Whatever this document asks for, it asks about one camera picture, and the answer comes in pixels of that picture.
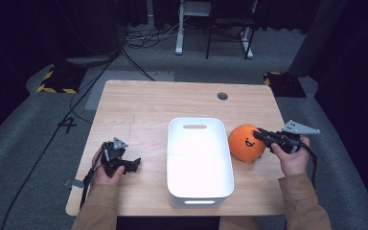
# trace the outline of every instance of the person's right hand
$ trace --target person's right hand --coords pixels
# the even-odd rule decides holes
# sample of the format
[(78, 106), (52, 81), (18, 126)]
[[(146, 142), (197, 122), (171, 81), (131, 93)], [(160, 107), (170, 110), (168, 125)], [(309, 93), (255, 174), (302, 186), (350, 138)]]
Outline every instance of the person's right hand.
[[(308, 137), (301, 136), (300, 141), (306, 144), (308, 147), (310, 146), (310, 139)], [(277, 157), (279, 157), (280, 166), (282, 167), (282, 171), (285, 176), (307, 172), (310, 154), (306, 149), (300, 148), (295, 153), (288, 154), (285, 153), (280, 146), (275, 143), (271, 144), (271, 148)]]

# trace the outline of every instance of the forearm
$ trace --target forearm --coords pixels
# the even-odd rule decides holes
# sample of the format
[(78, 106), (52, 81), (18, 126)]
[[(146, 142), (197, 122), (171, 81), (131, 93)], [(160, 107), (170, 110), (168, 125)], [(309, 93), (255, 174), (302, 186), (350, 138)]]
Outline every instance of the forearm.
[(327, 212), (305, 173), (279, 179), (285, 203), (287, 229), (331, 229)]
[(116, 229), (118, 188), (93, 186), (74, 221), (72, 230)]

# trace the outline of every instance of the white plastic bin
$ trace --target white plastic bin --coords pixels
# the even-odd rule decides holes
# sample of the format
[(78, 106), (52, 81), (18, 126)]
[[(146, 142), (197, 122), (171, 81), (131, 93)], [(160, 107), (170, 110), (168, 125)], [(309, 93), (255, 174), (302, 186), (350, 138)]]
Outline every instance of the white plastic bin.
[(220, 120), (175, 118), (170, 122), (167, 184), (176, 208), (217, 207), (232, 194), (232, 162)]

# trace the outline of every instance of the orange pumpkin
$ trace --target orange pumpkin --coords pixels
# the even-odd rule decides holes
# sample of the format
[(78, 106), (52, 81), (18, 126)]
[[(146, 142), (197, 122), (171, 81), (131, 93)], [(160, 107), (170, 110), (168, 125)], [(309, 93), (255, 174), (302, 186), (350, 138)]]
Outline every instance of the orange pumpkin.
[(254, 130), (257, 128), (249, 124), (237, 126), (228, 137), (231, 154), (246, 163), (254, 162), (265, 151), (265, 143), (253, 136)]

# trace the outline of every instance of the chair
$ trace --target chair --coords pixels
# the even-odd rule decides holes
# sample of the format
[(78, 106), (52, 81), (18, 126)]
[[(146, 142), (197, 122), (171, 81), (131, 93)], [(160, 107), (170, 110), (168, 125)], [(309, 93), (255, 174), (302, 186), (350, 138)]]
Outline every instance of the chair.
[[(250, 44), (252, 42), (255, 30), (258, 28), (253, 11), (254, 2), (256, 1), (253, 0), (211, 1), (211, 11), (208, 18), (209, 19), (208, 47), (205, 58), (208, 59), (209, 56), (213, 29), (236, 28), (236, 27), (241, 27), (241, 31), (239, 32), (239, 39), (232, 41), (247, 42), (247, 48), (245, 49), (244, 59), (248, 58)], [(244, 39), (245, 37), (247, 37), (247, 35), (244, 34), (248, 34), (249, 29), (251, 30), (250, 37), (248, 39)]]

